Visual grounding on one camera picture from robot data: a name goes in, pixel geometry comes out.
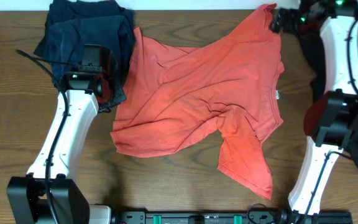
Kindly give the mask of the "red t-shirt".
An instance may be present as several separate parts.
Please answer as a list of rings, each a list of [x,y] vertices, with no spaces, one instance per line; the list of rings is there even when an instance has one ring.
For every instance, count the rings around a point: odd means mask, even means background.
[[[118,153],[174,154],[219,131],[218,169],[259,197],[273,180],[263,142],[282,124],[276,85],[281,39],[263,4],[204,47],[172,47],[134,30],[135,47],[111,137]]]

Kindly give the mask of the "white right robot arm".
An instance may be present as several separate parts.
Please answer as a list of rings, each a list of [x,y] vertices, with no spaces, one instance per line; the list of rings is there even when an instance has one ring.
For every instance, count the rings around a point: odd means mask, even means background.
[[[306,155],[288,196],[292,215],[304,221],[319,214],[338,157],[358,161],[349,150],[358,136],[358,2],[300,1],[298,9],[280,8],[269,28],[298,37],[317,28],[324,48],[324,94],[306,112]]]

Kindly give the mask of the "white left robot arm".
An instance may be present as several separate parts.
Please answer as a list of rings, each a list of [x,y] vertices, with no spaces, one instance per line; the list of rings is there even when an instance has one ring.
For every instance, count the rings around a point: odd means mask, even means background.
[[[16,223],[118,223],[107,205],[91,205],[75,183],[87,132],[124,93],[109,49],[86,45],[78,65],[52,76],[58,105],[45,142],[23,177],[11,177],[7,197]]]

